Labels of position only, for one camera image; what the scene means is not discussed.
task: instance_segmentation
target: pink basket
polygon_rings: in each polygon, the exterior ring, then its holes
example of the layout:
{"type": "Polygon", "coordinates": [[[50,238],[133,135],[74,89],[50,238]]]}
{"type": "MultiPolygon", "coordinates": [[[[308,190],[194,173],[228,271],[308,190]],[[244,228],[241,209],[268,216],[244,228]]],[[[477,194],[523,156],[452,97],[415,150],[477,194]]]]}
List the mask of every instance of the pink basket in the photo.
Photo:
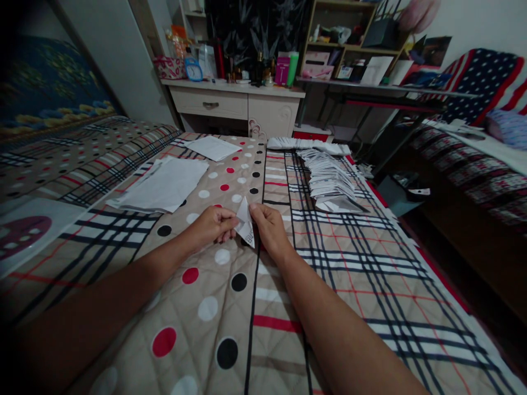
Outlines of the pink basket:
{"type": "Polygon", "coordinates": [[[159,78],[163,80],[183,80],[187,78],[183,59],[158,56],[154,59],[159,78]]]}

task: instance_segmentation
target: alarm clock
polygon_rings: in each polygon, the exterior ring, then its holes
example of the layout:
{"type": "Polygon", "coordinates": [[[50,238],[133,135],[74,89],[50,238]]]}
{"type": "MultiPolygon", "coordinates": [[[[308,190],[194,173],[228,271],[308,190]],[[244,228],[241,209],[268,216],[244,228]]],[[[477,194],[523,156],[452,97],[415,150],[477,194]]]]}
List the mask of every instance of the alarm clock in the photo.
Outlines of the alarm clock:
{"type": "Polygon", "coordinates": [[[194,58],[185,58],[185,71],[191,81],[203,81],[203,71],[198,61],[194,58]]]}

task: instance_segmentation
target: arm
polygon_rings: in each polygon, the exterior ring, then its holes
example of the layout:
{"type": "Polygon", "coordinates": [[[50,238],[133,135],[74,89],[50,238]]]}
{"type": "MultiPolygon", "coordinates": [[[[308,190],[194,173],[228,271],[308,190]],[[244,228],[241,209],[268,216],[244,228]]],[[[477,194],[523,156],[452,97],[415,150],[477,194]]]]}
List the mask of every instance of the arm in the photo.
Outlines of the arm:
{"type": "Polygon", "coordinates": [[[258,204],[250,210],[333,393],[426,394],[381,338],[296,253],[280,213],[258,204]]]}
{"type": "Polygon", "coordinates": [[[63,391],[197,249],[236,235],[236,214],[209,207],[180,235],[85,288],[19,330],[42,388],[63,391]]]}

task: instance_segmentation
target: drawer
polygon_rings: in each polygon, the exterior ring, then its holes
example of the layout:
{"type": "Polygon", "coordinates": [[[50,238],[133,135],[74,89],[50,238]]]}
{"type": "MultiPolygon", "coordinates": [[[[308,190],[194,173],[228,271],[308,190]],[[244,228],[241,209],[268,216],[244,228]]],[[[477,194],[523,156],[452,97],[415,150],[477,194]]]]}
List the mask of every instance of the drawer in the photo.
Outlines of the drawer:
{"type": "Polygon", "coordinates": [[[247,94],[171,87],[178,112],[246,120],[247,94]]]}
{"type": "Polygon", "coordinates": [[[302,140],[320,140],[322,142],[326,142],[329,136],[327,134],[294,132],[293,137],[302,140]]]}

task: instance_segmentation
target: white dresser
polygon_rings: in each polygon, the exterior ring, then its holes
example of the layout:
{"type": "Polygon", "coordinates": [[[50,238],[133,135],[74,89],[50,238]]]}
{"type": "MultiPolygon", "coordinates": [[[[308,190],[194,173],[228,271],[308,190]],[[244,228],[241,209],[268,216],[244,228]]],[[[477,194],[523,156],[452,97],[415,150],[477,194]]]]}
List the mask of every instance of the white dresser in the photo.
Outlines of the white dresser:
{"type": "Polygon", "coordinates": [[[266,88],[249,84],[215,84],[208,81],[161,80],[172,94],[187,131],[195,131],[195,115],[247,121],[250,133],[292,137],[300,99],[299,88],[266,88]]]}

